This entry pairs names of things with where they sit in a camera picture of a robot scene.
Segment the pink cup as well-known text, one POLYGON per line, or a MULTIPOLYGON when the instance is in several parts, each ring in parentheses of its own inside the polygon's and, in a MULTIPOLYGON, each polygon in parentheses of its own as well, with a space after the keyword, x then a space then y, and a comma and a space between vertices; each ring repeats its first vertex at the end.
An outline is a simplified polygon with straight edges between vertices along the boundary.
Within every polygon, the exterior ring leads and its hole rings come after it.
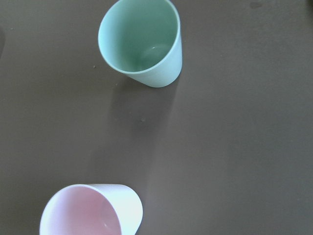
POLYGON ((134 235, 143 218, 137 193, 120 184, 77 184, 55 193, 43 211, 41 235, 134 235))

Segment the green cup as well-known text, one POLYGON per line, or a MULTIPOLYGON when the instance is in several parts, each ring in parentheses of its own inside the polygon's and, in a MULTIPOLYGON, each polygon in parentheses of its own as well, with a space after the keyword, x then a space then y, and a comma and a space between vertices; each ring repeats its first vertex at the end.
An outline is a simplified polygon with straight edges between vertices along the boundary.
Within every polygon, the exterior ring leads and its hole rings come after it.
POLYGON ((169 0, 119 0, 101 21, 98 46, 115 71, 165 87, 182 69, 179 13, 169 0))

